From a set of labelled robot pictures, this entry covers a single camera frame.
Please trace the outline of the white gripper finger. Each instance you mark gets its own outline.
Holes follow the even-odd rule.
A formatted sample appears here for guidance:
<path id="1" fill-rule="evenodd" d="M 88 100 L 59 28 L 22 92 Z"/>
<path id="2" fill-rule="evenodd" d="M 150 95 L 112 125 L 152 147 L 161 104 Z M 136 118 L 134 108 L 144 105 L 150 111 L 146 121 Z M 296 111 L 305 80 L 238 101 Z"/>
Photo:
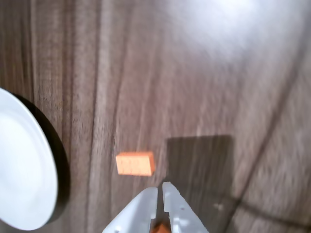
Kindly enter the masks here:
<path id="1" fill-rule="evenodd" d="M 134 197 L 103 233 L 148 233 L 156 217 L 158 189 L 149 187 Z"/>
<path id="2" fill-rule="evenodd" d="M 208 233 L 180 192 L 171 182 L 162 184 L 164 212 L 169 214 L 172 233 Z"/>

